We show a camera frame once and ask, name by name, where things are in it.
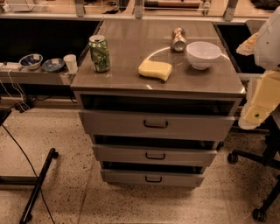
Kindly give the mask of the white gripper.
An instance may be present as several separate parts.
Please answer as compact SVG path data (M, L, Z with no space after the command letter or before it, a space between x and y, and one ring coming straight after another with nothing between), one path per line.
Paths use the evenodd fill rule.
M257 38L256 32L240 44L236 52L245 56L253 54ZM244 130L252 130L263 123L280 104L280 73L266 71L259 78L251 78L246 100L238 125Z

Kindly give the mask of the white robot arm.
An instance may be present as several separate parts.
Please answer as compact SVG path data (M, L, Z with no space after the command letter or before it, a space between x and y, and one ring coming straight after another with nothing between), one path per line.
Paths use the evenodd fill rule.
M265 69L259 78L248 83L247 102L238 125L252 130L264 122L280 104L280 7L277 7L260 30L240 44L236 52L254 55L255 63Z

